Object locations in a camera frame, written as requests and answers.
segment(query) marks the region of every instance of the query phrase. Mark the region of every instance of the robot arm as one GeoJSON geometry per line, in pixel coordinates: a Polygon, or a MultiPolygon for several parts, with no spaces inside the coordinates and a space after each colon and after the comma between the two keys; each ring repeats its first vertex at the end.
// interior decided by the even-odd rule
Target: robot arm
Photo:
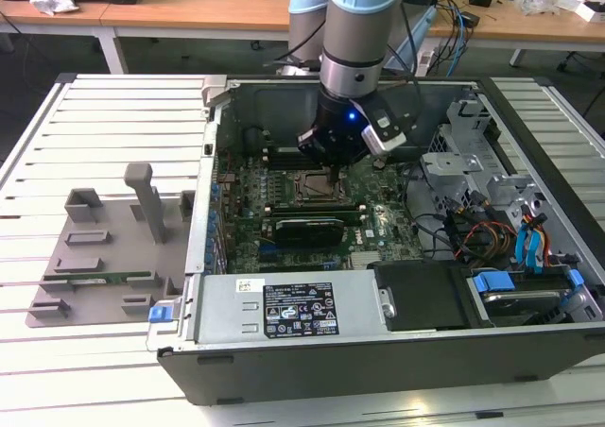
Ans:
{"type": "Polygon", "coordinates": [[[318,110],[299,149],[336,172],[403,144],[411,128],[376,91],[401,1],[328,0],[318,110]]]}

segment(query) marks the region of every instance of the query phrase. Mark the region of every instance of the floor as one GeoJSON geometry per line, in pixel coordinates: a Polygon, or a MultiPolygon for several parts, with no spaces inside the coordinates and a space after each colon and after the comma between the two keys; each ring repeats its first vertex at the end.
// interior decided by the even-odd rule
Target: floor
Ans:
{"type": "MultiPolygon", "coordinates": [[[[35,36],[32,45],[12,36],[15,51],[0,54],[0,162],[12,150],[28,120],[43,101],[58,73],[108,73],[103,55],[88,37],[35,36]],[[41,48],[44,57],[34,48],[41,48]]],[[[123,39],[131,73],[136,74],[271,74],[269,60],[285,50],[285,43],[201,40],[123,39]]],[[[566,54],[528,51],[522,66],[511,68],[508,50],[469,49],[456,76],[547,77],[580,112],[605,85],[605,57],[585,54],[571,60],[564,73],[557,66],[566,54]]],[[[588,122],[605,131],[605,95],[591,109],[588,122]]]]}

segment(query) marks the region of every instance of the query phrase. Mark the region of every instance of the warning label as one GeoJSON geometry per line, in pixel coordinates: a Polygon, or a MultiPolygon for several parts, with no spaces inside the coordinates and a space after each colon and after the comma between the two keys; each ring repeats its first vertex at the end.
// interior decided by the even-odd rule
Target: warning label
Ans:
{"type": "Polygon", "coordinates": [[[269,339],[338,334],[330,282],[265,285],[263,300],[269,339]]]}

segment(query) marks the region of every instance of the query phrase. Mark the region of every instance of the wooden table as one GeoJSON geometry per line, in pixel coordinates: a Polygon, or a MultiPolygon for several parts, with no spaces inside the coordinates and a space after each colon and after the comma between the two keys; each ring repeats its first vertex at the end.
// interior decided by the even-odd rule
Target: wooden table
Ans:
{"type": "MultiPolygon", "coordinates": [[[[494,0],[488,9],[455,0],[481,21],[469,45],[515,49],[605,52],[605,25],[588,24],[572,12],[523,16],[511,1],[494,0]]],[[[139,0],[137,5],[82,3],[81,11],[49,17],[28,2],[0,1],[0,10],[24,33],[92,35],[100,40],[113,74],[128,72],[119,37],[287,40],[288,0],[139,0]]],[[[434,52],[451,31],[440,11],[421,52],[434,52]]],[[[14,32],[0,20],[0,32],[14,32]]]]}
{"type": "MultiPolygon", "coordinates": [[[[469,0],[454,1],[461,11],[481,18],[469,45],[514,49],[513,66],[520,61],[525,49],[605,52],[605,25],[587,23],[571,11],[561,9],[559,15],[524,16],[510,0],[493,0],[488,8],[469,5],[469,0]]],[[[423,43],[423,51],[440,46],[451,30],[451,19],[440,10],[423,43]]]]}

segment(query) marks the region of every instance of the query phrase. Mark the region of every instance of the gray plastic base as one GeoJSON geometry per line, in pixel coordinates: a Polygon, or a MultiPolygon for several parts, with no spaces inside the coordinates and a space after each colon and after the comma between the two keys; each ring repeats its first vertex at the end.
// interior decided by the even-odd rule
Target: gray plastic base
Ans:
{"type": "MultiPolygon", "coordinates": [[[[78,197],[77,192],[73,194],[70,197],[78,197]]],[[[140,210],[137,200],[91,205],[90,214],[84,215],[88,222],[79,222],[79,213],[78,222],[70,215],[26,325],[147,321],[155,301],[175,298],[182,292],[192,195],[183,193],[181,199],[162,200],[165,239],[157,245],[146,220],[136,213],[140,210]]]]}

